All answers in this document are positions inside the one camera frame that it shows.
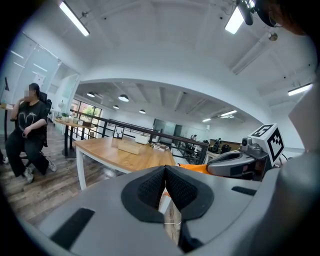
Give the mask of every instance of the wooden floor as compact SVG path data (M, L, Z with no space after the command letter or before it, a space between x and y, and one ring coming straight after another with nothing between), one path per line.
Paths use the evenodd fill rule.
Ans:
M55 208L81 192L76 159L65 158L62 155L64 136L59 134L52 124L48 125L47 142L48 147L44 147L42 152L51 157L57 165L57 172L48 170L42 175L34 169L33 183L28 184L23 177L15 177L9 164L0 165L0 185L12 209L18 216L35 226ZM3 135L0 135L0 149L6 155ZM125 175L89 157L84 157L83 165L87 186ZM181 215L172 201L164 217L165 223L178 224L181 221ZM168 235L178 243L180 225L164 226Z

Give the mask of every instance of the orange part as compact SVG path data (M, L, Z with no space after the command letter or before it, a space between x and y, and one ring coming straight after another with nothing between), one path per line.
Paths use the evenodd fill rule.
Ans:
M182 167L182 168L188 169L190 171L211 175L207 171L207 165L206 164L182 164L182 163L179 163L179 166Z

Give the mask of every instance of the white ceiling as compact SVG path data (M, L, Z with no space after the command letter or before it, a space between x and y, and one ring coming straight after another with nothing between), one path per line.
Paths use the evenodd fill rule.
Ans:
M288 91L309 83L314 78L316 54L308 38L295 36L282 28L271 28L254 14L252 26L242 24L236 34L224 29L234 6L233 0L66 0L90 31L84 37L59 8L43 13L42 19L58 35L73 46L83 59L91 63L102 55L125 45L174 44L199 55L218 59L246 87L256 90L271 108L294 105L301 95L289 97ZM278 40L268 40L275 31ZM163 90L147 84L125 87L132 102L171 109L181 91ZM79 86L80 94L85 85ZM114 84L91 84L97 93L119 94ZM186 94L177 111L187 112L200 98ZM221 103L206 100L191 113L205 117Z
M95 97L87 96L88 92L94 92ZM129 97L129 102L118 99L121 94ZM145 82L101 82L81 83L76 95L94 101L98 104L113 109L114 105L120 110L137 113L143 109L147 115L156 117L158 112L171 115L176 112L180 117L186 117L194 122L201 122L207 118L218 118L218 115L232 111L233 107L206 95L197 95L192 91L182 91L168 87L167 84ZM235 119L244 122L249 116L245 113L234 114Z

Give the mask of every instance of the potted plant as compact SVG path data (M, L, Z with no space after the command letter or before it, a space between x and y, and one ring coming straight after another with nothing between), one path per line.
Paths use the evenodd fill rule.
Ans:
M62 116L61 117L62 122L69 122L69 115L66 112L63 112L61 116Z

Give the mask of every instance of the cardboard box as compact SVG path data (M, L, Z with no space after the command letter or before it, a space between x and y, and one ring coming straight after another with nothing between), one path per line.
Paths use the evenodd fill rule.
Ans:
M131 154L139 155L141 148L142 148L142 145L135 142L125 141L125 140L118 142L118 150L123 150Z

